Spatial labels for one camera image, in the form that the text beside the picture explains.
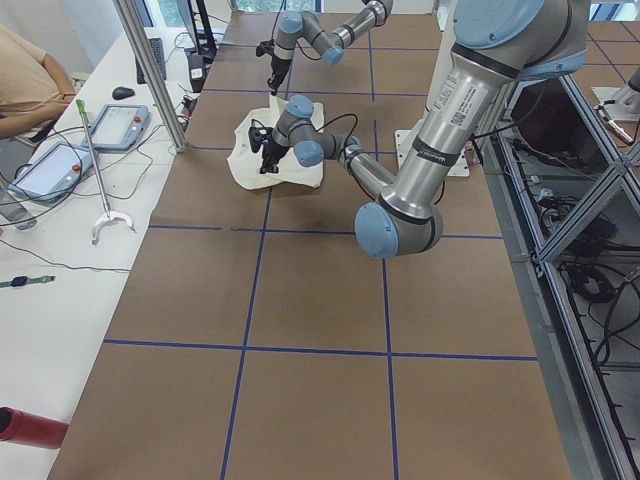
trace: person's arm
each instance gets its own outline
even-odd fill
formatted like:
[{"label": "person's arm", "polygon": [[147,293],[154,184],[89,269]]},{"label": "person's arm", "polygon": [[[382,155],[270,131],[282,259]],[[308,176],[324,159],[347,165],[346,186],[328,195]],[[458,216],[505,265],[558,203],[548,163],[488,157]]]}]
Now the person's arm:
[{"label": "person's arm", "polygon": [[57,120],[66,108],[65,103],[51,102],[33,112],[0,118],[0,140],[28,132],[47,120]]},{"label": "person's arm", "polygon": [[71,83],[71,79],[67,75],[67,72],[62,68],[62,65],[47,53],[42,60],[42,66],[57,85],[60,95],[66,97],[63,98],[63,100],[71,101],[72,97],[76,94],[76,91],[73,88],[73,84]]}]

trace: white table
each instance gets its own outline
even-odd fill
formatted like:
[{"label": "white table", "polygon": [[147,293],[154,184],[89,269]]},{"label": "white table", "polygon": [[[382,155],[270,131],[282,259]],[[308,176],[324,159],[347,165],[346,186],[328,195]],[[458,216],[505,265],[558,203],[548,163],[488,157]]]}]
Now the white table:
[{"label": "white table", "polygon": [[[174,46],[180,29],[150,29],[149,36],[163,39],[165,58]],[[85,101],[90,120],[107,103],[149,106],[150,121],[146,138],[154,126],[162,123],[146,85],[135,81],[135,62],[127,38],[121,36],[83,86],[78,98]],[[115,102],[112,90],[129,86],[134,97]],[[184,91],[190,89],[187,61],[182,49],[170,56],[167,64],[167,88],[172,103],[178,105]],[[56,125],[57,130],[81,126],[77,108],[72,105]],[[65,134],[78,144],[81,130]],[[49,143],[58,141],[54,137]],[[43,153],[47,146],[38,151]],[[26,232],[5,227],[2,240],[28,249],[53,262],[72,266],[130,269],[149,217],[162,191],[174,157],[174,149],[164,127],[141,147],[153,157],[153,164],[130,200],[110,200],[114,210],[129,214],[136,228],[124,223],[104,227],[97,246],[91,244],[91,227],[103,213],[99,196],[71,196]],[[101,155],[106,190],[118,196],[129,195],[149,159],[134,152],[121,162],[122,155]],[[95,177],[76,188],[79,194],[98,192]],[[46,207],[28,204],[35,214]],[[0,289],[0,406],[9,406],[45,417],[69,422],[96,358],[104,334],[127,280],[127,274],[72,271],[48,266],[27,254],[0,244],[0,280],[18,275],[38,277],[55,275],[47,284]],[[15,480],[45,479],[57,450],[0,443],[0,478]]]}]

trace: watch strap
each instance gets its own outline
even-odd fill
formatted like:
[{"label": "watch strap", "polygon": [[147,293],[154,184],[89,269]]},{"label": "watch strap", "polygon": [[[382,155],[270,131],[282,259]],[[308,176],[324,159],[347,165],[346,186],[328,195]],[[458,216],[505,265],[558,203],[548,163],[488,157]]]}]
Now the watch strap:
[{"label": "watch strap", "polygon": [[0,282],[0,288],[5,288],[5,287],[23,287],[25,285],[31,285],[31,284],[34,284],[34,283],[53,282],[55,279],[56,279],[56,277],[53,276],[53,275],[44,275],[42,277],[34,277],[34,278],[20,276],[20,277],[15,277],[15,278],[13,278],[13,280],[10,280],[8,282]]}]

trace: red bottle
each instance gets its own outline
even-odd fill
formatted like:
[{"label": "red bottle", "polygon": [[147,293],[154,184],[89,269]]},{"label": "red bottle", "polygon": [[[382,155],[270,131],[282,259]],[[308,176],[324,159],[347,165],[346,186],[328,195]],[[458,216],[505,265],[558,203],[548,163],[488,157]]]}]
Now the red bottle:
[{"label": "red bottle", "polygon": [[69,425],[9,407],[0,408],[0,441],[60,448]]}]

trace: reacher grabber tool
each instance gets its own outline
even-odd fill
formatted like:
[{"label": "reacher grabber tool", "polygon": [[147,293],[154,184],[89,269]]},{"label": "reacher grabber tool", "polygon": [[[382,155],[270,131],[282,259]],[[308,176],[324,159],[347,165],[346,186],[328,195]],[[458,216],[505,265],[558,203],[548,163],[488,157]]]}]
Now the reacher grabber tool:
[{"label": "reacher grabber tool", "polygon": [[102,173],[100,172],[100,165],[98,164],[98,152],[96,152],[96,149],[93,146],[91,132],[89,131],[89,120],[87,118],[87,112],[84,109],[84,101],[76,100],[76,105],[78,107],[78,111],[80,112],[80,119],[82,120],[82,126],[84,127],[84,134],[87,137],[87,145],[89,146],[89,153],[91,154],[93,168],[96,172],[96,179],[98,180],[98,188],[100,189],[100,198],[102,199],[102,206],[104,207],[104,213],[100,216],[100,218],[98,218],[98,220],[96,220],[96,223],[93,224],[93,229],[91,230],[91,243],[97,245],[100,229],[105,225],[109,225],[113,222],[117,222],[118,220],[122,220],[134,232],[136,231],[136,229],[133,228],[133,220],[131,220],[131,217],[129,215],[127,215],[126,213],[111,210],[109,199],[107,198],[107,194],[104,190],[104,183],[102,182]]}]

